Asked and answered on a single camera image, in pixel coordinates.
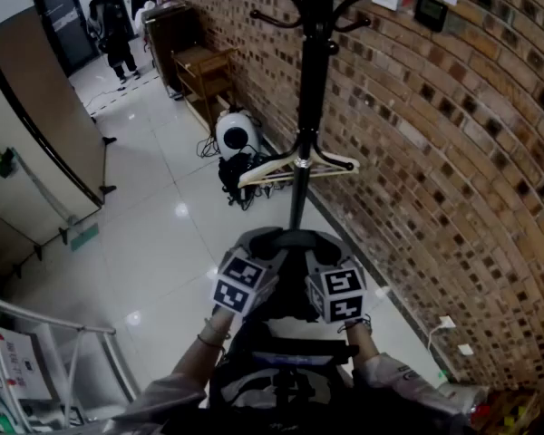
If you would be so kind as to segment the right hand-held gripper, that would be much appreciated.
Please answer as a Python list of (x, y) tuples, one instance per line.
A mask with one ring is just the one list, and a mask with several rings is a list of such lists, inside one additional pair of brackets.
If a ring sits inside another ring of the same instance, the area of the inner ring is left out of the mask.
[[(315, 232), (314, 251), (305, 252), (307, 295), (326, 324), (344, 323), (364, 316), (366, 284), (357, 266), (347, 263), (348, 245), (325, 232)], [(339, 267), (328, 270), (330, 266)]]

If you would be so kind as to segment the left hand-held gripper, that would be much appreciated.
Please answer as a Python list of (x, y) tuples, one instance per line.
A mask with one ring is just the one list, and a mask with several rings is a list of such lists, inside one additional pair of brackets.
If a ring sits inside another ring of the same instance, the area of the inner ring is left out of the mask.
[(218, 268), (211, 291), (215, 305), (248, 317), (266, 302), (289, 255), (277, 243), (283, 233), (281, 227), (260, 227), (239, 237)]

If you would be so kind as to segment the grey backpack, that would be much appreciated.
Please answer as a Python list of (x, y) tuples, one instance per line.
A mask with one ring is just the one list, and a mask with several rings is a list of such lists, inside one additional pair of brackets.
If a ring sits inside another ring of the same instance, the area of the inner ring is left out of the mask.
[[(338, 412), (353, 408), (359, 395), (354, 378), (343, 369), (358, 353), (356, 346), (338, 339), (276, 336), (269, 325), (285, 318), (325, 324), (307, 295), (305, 252), (314, 251), (317, 231), (306, 231), (314, 237), (310, 245), (281, 247), (289, 255), (275, 291), (248, 317), (240, 316), (242, 324), (210, 385), (212, 409), (233, 410), (267, 429), (276, 424), (322, 429)], [(344, 323), (335, 324), (342, 328)]]

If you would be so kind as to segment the black metal coat rack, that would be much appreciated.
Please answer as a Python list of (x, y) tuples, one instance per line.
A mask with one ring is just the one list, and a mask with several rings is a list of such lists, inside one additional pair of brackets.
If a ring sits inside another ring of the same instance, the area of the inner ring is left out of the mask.
[[(250, 12), (254, 19), (262, 20), (277, 28), (303, 28), (303, 46), (301, 60), (300, 93), (297, 115), (296, 140), (288, 152), (299, 151), (307, 157), (311, 147), (319, 149), (319, 129), (323, 112), (325, 83), (329, 58), (339, 51), (338, 44), (332, 40), (332, 34), (352, 32), (360, 27), (368, 27), (371, 20), (363, 18), (349, 25), (339, 26), (338, 20), (345, 10), (362, 0), (344, 0), (334, 6), (334, 0), (290, 0), (298, 12), (298, 19), (293, 23), (279, 21), (258, 10)], [(294, 184), (290, 209), (289, 228), (278, 238), (281, 247), (300, 244), (310, 245), (314, 237), (300, 228), (308, 185)]]

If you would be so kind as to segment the person's left forearm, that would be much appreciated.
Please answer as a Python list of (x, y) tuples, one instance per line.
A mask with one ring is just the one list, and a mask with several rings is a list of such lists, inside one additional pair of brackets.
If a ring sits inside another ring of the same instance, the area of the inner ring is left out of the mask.
[(111, 435), (142, 435), (159, 430), (180, 410), (195, 410), (206, 398), (209, 383), (227, 340), (234, 314), (218, 308), (172, 372), (153, 381), (105, 427)]

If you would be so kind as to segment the person's right forearm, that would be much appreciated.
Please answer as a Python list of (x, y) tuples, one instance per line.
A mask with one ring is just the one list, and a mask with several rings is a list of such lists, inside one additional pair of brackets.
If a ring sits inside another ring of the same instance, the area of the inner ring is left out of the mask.
[(369, 316), (347, 321), (342, 329), (358, 348), (354, 383), (387, 435), (477, 435), (459, 406), (410, 366), (378, 351)]

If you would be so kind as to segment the metal shelf rack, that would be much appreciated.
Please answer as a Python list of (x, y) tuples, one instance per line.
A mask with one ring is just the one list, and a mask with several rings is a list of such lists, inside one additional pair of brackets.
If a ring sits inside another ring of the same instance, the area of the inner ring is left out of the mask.
[(0, 300), (0, 327), (33, 334), (51, 401), (16, 399), (0, 352), (0, 435), (102, 435), (138, 396), (112, 328), (38, 314)]

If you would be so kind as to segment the wooden clothes hanger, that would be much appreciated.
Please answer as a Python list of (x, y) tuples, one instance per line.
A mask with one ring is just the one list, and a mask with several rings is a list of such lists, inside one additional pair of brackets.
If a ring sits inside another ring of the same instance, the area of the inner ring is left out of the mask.
[(357, 174), (359, 169), (357, 159), (324, 152), (314, 145), (306, 158), (298, 150), (266, 158), (262, 164), (239, 176), (238, 187), (287, 182), (306, 187), (311, 179)]

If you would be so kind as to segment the white round appliance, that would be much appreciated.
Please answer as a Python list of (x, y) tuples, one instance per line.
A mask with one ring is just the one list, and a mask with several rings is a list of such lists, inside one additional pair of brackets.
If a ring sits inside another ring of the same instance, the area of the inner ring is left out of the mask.
[(260, 135), (255, 123), (244, 112), (227, 112), (219, 117), (216, 126), (216, 143), (224, 160), (239, 153), (254, 156), (260, 152)]

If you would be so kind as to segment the green floor sticker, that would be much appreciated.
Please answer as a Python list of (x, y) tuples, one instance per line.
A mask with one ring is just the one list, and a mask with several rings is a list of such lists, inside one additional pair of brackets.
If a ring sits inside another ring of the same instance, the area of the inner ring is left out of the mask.
[(71, 240), (70, 247), (76, 252), (86, 243), (99, 236), (100, 230), (97, 223), (93, 223)]

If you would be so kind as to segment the wooden shelf trolley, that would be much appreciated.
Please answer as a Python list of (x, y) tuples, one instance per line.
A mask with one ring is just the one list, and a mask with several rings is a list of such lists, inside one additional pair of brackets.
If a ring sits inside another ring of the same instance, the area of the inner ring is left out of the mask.
[(233, 49), (212, 51), (194, 45), (171, 52), (183, 100), (208, 133), (214, 133), (219, 117), (235, 102), (230, 55)]

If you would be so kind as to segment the dark brown cabinet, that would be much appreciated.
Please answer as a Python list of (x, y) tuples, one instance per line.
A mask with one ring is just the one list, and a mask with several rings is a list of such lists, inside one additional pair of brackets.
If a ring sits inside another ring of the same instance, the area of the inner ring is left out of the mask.
[(168, 96), (181, 100), (182, 86), (173, 55), (188, 50), (201, 39), (197, 12), (186, 2), (171, 0), (144, 11), (141, 22), (155, 68)]

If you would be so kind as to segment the colourful box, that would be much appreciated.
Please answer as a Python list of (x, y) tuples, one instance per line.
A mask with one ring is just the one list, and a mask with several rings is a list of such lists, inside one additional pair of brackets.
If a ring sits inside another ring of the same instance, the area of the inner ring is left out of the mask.
[(478, 435), (527, 435), (539, 414), (537, 391), (494, 391), (472, 409), (470, 422)]

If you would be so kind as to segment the brown partition board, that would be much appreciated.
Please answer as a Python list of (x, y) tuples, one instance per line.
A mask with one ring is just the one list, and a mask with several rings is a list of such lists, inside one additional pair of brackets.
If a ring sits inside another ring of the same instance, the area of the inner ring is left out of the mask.
[(103, 136), (59, 64), (37, 11), (0, 23), (0, 89), (56, 167), (100, 208), (116, 188), (105, 183)]

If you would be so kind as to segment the white bag on cabinet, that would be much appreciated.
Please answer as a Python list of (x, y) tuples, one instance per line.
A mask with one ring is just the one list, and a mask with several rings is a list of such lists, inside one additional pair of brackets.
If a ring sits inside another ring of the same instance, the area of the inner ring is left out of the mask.
[(136, 26), (141, 26), (142, 17), (145, 12), (148, 12), (156, 7), (156, 2), (153, 0), (147, 0), (141, 8), (137, 10), (134, 16), (134, 23)]

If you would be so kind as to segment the white printed sign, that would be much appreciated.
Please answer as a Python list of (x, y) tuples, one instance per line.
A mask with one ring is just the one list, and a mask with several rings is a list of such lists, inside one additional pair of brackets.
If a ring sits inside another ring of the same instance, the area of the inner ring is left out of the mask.
[(44, 378), (40, 348), (31, 333), (18, 333), (0, 327), (0, 352), (7, 380), (18, 400), (51, 401), (52, 392)]

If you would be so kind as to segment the green pen holder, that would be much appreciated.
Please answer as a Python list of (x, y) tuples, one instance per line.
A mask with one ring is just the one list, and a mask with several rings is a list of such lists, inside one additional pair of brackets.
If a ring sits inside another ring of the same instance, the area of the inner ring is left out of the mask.
[(0, 151), (0, 177), (8, 179), (16, 172), (16, 152), (12, 148), (6, 148), (4, 152)]

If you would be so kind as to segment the black glass door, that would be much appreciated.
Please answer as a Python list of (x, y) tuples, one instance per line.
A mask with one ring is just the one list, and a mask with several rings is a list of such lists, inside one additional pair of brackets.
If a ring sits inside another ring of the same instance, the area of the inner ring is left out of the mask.
[(81, 70), (100, 56), (96, 43), (87, 33), (91, 1), (113, 5), (127, 37), (133, 38), (131, 19), (124, 0), (34, 0), (49, 43), (66, 75)]

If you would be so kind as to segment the white wall socket with plug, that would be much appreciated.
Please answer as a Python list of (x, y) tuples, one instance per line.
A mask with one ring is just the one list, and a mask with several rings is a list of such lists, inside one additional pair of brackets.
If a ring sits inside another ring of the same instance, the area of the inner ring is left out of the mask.
[(444, 315), (444, 316), (440, 316), (439, 317), (439, 323), (436, 324), (432, 330), (428, 333), (428, 337), (427, 337), (427, 345), (426, 345), (426, 348), (427, 348), (427, 351), (430, 352), (431, 351), (431, 348), (432, 348), (432, 338), (433, 336), (441, 331), (441, 330), (446, 330), (446, 329), (453, 329), (456, 327), (456, 324), (454, 323), (454, 321), (450, 318), (449, 315)]

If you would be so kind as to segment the black wall display device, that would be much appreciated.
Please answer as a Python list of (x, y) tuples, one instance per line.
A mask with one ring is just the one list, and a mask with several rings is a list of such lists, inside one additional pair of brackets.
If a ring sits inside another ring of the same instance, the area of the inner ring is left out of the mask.
[(448, 6), (437, 0), (417, 0), (414, 20), (433, 33), (443, 30), (448, 14)]

